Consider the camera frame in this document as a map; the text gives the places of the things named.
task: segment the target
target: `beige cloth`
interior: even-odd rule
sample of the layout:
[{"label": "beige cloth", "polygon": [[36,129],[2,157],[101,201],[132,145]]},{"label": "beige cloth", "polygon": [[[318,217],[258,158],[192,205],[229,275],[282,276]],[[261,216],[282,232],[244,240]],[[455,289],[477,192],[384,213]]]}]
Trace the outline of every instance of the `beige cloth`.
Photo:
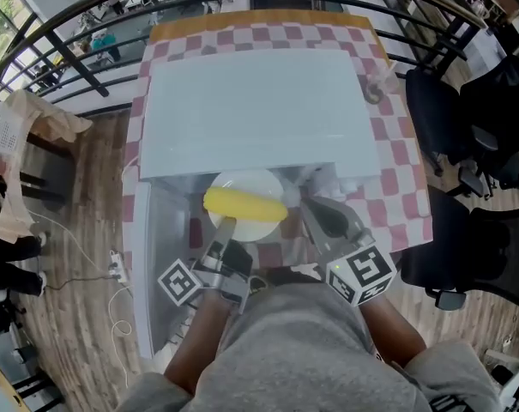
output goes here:
[{"label": "beige cloth", "polygon": [[31,234],[29,229],[33,224],[33,218],[22,200],[19,179],[28,133],[32,132],[50,142],[59,138],[73,142],[76,134],[87,130],[92,122],[78,118],[25,90],[13,92],[0,103],[2,115],[16,116],[21,121],[16,149],[12,155],[2,156],[6,169],[1,173],[8,189],[0,211],[0,239],[15,243],[18,237]]}]

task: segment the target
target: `power strip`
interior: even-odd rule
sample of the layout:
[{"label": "power strip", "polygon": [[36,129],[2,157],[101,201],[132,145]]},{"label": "power strip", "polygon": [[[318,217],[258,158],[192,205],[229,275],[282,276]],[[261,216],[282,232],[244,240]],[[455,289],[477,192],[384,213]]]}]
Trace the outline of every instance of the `power strip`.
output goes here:
[{"label": "power strip", "polygon": [[108,273],[122,284],[128,281],[128,275],[125,272],[124,261],[120,252],[111,251],[111,265],[108,266]]}]

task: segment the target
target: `red and white tablecloth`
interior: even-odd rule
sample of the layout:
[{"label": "red and white tablecloth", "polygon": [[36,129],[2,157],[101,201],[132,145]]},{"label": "red and white tablecloth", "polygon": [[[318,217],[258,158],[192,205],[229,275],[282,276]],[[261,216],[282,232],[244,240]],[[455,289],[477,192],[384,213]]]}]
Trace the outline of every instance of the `red and white tablecloth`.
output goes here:
[{"label": "red and white tablecloth", "polygon": [[[370,29],[296,22],[234,25],[188,37],[149,44],[144,52],[138,90],[131,107],[125,150],[123,185],[124,257],[131,267],[131,239],[135,188],[139,181],[140,145],[150,86],[150,70],[158,63],[215,53],[245,53],[256,49],[316,48],[348,52],[364,87],[376,66],[387,68],[383,49]],[[378,179],[347,195],[352,207],[377,242],[399,251],[432,240],[426,178],[420,161],[412,121],[400,94],[389,94],[377,105],[367,104],[382,169]],[[201,197],[190,197],[189,257],[196,257],[211,239],[214,228],[202,209]],[[300,220],[299,203],[268,237],[244,244],[254,266],[276,267],[315,261],[315,252]]]}]

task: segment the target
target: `calendar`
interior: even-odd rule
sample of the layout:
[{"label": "calendar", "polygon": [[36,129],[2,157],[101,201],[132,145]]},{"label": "calendar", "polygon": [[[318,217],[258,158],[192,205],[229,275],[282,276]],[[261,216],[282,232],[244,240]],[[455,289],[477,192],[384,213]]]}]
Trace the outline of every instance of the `calendar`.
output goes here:
[{"label": "calendar", "polygon": [[0,154],[11,155],[17,148],[22,118],[8,108],[0,109]]}]

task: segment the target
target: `plate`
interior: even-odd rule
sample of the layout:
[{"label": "plate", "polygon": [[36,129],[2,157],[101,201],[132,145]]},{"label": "plate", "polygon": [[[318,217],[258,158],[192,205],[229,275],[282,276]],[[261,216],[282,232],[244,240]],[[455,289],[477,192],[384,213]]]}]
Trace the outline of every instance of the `plate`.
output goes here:
[{"label": "plate", "polygon": [[[211,185],[249,192],[275,200],[281,200],[284,193],[280,181],[267,169],[220,173]],[[215,224],[215,227],[218,227],[223,216],[209,211],[208,214],[211,222]],[[236,220],[236,228],[232,239],[246,243],[257,241],[274,231],[278,224],[278,222]]]}]

